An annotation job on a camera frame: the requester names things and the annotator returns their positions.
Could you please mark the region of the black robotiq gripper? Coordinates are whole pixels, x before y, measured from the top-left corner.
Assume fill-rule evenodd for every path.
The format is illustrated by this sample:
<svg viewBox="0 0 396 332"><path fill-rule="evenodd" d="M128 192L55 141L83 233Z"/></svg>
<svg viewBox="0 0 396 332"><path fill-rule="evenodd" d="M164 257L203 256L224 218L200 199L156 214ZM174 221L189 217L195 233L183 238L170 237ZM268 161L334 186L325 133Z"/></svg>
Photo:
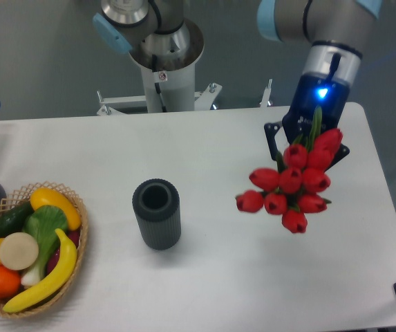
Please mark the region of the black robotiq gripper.
<svg viewBox="0 0 396 332"><path fill-rule="evenodd" d="M328 81L323 77L304 74L300 77L292 103L288 113L282 122L267 122L264 124L265 138L273 161L282 152L282 142L279 140L281 130L284 129L287 141L292 143L295 138L303 134L308 136L317 107L322 110L321 132L336 128L339 124L343 108L348 99L350 87L335 81ZM329 165L326 171L331 169L346 156L350 149L340 144L336 151L328 148Z"/></svg>

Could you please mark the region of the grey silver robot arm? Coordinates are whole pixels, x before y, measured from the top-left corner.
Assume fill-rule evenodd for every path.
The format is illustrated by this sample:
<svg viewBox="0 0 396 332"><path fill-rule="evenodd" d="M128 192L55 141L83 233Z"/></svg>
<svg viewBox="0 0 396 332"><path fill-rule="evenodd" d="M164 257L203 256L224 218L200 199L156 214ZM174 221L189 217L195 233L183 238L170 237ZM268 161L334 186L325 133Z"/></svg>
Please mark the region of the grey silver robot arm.
<svg viewBox="0 0 396 332"><path fill-rule="evenodd" d="M279 130L288 142L313 142L335 128L355 80L380 1L262 1L260 34L280 42L306 40L311 48L290 110L281 122L264 127L270 154ZM102 40L140 67L151 113L210 108L212 90L195 95L195 65L204 49L199 27L184 16L182 1L103 1L93 17Z"/></svg>

